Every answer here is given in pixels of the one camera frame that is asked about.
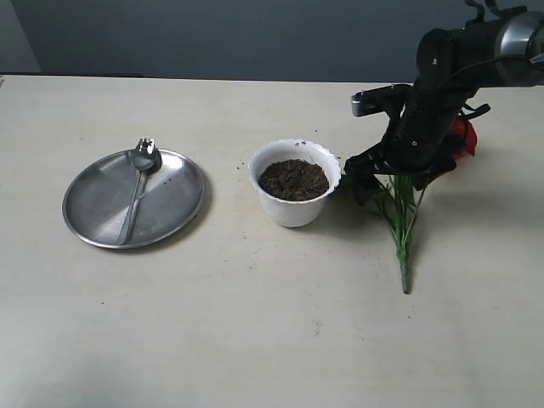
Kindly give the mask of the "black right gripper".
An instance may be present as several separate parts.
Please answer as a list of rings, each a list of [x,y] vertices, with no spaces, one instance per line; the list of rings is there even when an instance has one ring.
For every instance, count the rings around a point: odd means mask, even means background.
[[[453,144],[446,135],[467,99],[469,89],[430,90],[411,85],[411,94],[398,118],[389,118],[379,143],[346,160],[356,203],[364,207],[382,189],[375,175],[414,177],[414,188],[424,190],[435,179],[456,169]]]

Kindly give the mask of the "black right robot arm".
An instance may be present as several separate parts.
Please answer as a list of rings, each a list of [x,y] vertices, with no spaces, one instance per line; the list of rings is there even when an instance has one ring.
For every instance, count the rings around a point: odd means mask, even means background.
[[[351,98],[356,117],[386,113],[389,123],[379,143],[350,157],[344,172],[354,198],[366,204],[378,191],[380,175],[410,176],[418,191],[472,155],[469,129],[456,130],[489,111],[468,100],[481,88],[531,88],[543,84],[543,14],[525,7],[495,9],[494,20],[481,15],[461,29],[433,29],[416,53],[413,84],[365,90]]]

